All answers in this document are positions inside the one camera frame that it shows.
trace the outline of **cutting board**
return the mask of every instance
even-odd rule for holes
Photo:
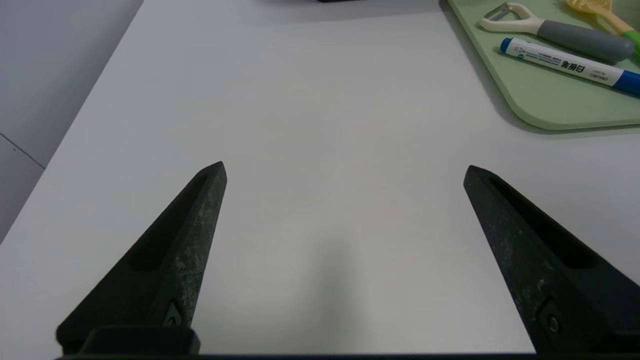
[[[525,63],[500,52],[506,37],[555,47],[533,35],[490,33],[478,21],[504,0],[449,0],[511,109],[523,121],[543,129],[572,130],[640,124],[640,97],[627,95],[571,75]],[[514,1],[542,19],[607,31],[595,15],[577,13],[562,0]],[[615,0],[614,13],[640,29],[640,0]],[[514,20],[506,17],[503,20]],[[615,66],[640,72],[640,56]]]

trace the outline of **table surface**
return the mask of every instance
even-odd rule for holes
[[[443,2],[148,0],[0,246],[0,358],[219,160],[202,352],[531,352],[465,171],[638,282],[638,133],[523,125]]]

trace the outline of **green handle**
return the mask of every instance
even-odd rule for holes
[[[622,33],[622,36],[634,42],[636,45],[636,55],[640,56],[640,32],[636,30],[627,31],[626,33]]]

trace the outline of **whiteboard marker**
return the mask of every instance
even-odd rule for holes
[[[504,39],[500,50],[522,60],[640,96],[640,74],[635,72],[526,42],[519,38]]]

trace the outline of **blue marker cap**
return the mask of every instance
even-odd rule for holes
[[[505,38],[502,41],[502,44],[500,44],[500,51],[502,51],[503,53],[506,53],[507,52],[507,48],[509,47],[509,44],[511,43],[512,39],[513,38]]]
[[[640,96],[640,74],[625,70],[613,88]]]

